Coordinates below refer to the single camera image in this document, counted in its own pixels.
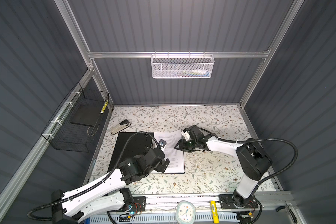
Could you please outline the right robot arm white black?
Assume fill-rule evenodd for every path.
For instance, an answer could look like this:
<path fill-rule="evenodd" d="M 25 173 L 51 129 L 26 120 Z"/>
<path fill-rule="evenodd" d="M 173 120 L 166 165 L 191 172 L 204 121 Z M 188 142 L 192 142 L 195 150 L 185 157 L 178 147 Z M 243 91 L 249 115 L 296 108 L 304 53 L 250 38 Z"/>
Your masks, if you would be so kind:
<path fill-rule="evenodd" d="M 181 131 L 181 139 L 174 149 L 192 153 L 212 151 L 233 156 L 238 159 L 243 170 L 243 177 L 234 190 L 230 203 L 237 208 L 244 208 L 253 200 L 259 188 L 259 181 L 272 165 L 272 160 L 260 145 L 260 140 L 249 138 L 246 141 L 225 140 L 216 134 L 193 125 Z"/>

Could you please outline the beige black clip folder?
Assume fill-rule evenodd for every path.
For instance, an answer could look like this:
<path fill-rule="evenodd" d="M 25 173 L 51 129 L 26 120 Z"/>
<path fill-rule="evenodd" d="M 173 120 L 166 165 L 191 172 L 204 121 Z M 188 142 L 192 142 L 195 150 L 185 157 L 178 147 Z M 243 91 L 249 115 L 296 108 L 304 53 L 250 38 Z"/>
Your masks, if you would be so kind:
<path fill-rule="evenodd" d="M 118 159 L 119 154 L 121 153 L 123 146 L 129 137 L 131 137 L 133 133 L 130 132 L 121 132 L 118 134 L 117 141 L 114 147 L 113 155 L 111 157 L 111 161 L 109 164 L 109 168 L 107 171 L 110 171 Z M 142 155 L 144 153 L 145 148 L 154 147 L 155 142 L 149 137 L 147 134 L 138 134 L 134 136 L 131 141 L 128 143 L 128 146 L 124 150 L 123 156 L 120 161 L 124 161 L 127 158 Z"/>

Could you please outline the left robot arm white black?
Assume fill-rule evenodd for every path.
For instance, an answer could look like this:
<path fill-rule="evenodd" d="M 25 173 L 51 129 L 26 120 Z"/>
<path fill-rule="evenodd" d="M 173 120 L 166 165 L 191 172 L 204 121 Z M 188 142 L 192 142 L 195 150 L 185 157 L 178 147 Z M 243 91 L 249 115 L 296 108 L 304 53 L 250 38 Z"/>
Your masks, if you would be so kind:
<path fill-rule="evenodd" d="M 152 171 L 165 172 L 170 160 L 158 148 L 125 159 L 116 168 L 83 187 L 63 193 L 65 200 L 51 209 L 53 224 L 78 224 L 107 211 L 128 211 L 135 204 L 127 186 Z"/>

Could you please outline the printed paper sheet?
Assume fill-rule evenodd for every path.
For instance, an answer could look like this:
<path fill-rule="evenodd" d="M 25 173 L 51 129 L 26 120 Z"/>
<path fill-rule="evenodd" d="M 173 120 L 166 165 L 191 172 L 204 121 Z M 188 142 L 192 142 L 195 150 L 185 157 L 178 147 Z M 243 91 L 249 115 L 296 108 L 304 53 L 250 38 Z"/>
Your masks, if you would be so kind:
<path fill-rule="evenodd" d="M 181 130 L 174 132 L 155 132 L 154 137 L 157 140 L 166 141 L 166 146 L 162 150 L 165 154 L 165 159 L 169 159 L 170 163 L 167 169 L 164 171 L 166 174 L 184 174 L 184 153 L 183 151 L 175 149 L 175 145 L 181 140 Z"/>

